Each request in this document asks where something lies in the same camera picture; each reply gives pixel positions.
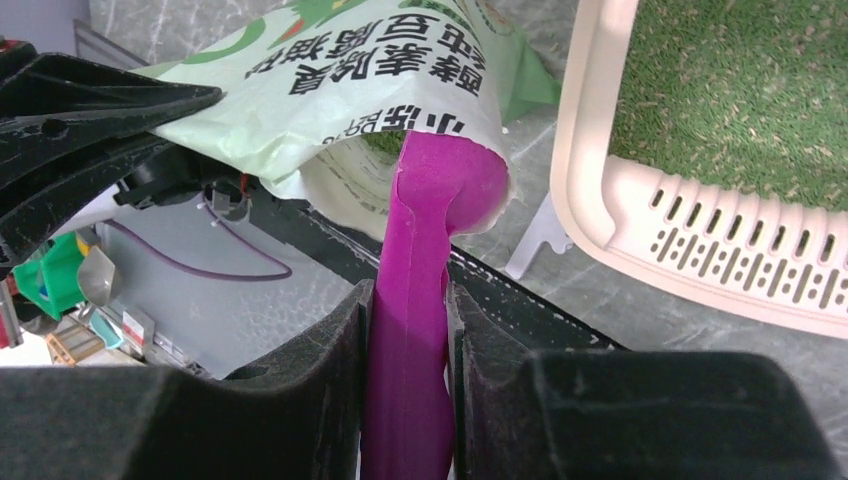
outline white plastic leg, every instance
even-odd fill
[[[565,233],[565,229],[562,228],[562,224],[559,223],[556,212],[554,212],[550,192],[542,200],[542,204],[539,205],[539,210],[533,216],[527,231],[524,232],[524,236],[521,237],[521,241],[515,247],[512,257],[504,268],[506,273],[516,280],[521,278],[530,264],[533,263],[533,259],[536,258],[536,254],[539,253],[543,243],[548,243],[553,251],[560,255],[574,245],[574,242]]]

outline white plastic basket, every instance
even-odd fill
[[[724,191],[608,155],[638,0],[577,10],[551,167],[557,216],[596,260],[763,322],[848,338],[848,212]]]

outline purple scoop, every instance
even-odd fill
[[[362,480],[444,480],[453,454],[445,386],[450,235],[506,196],[497,154],[458,137],[410,132],[392,184],[368,344]]]

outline green plastic part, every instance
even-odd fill
[[[21,295],[59,321],[62,312],[85,299],[77,283],[83,258],[77,248],[76,234],[67,233],[56,239],[44,258],[19,265],[12,273]],[[47,289],[47,298],[39,293],[41,282]]]
[[[562,84],[548,73],[536,52],[524,41],[511,92],[499,92],[504,125],[541,105],[559,105]]]

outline green turf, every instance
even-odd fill
[[[386,152],[395,158],[400,157],[403,141],[406,140],[405,131],[389,131],[379,133],[366,133],[362,136],[365,143],[373,149]]]
[[[848,210],[848,0],[642,0],[611,153]]]

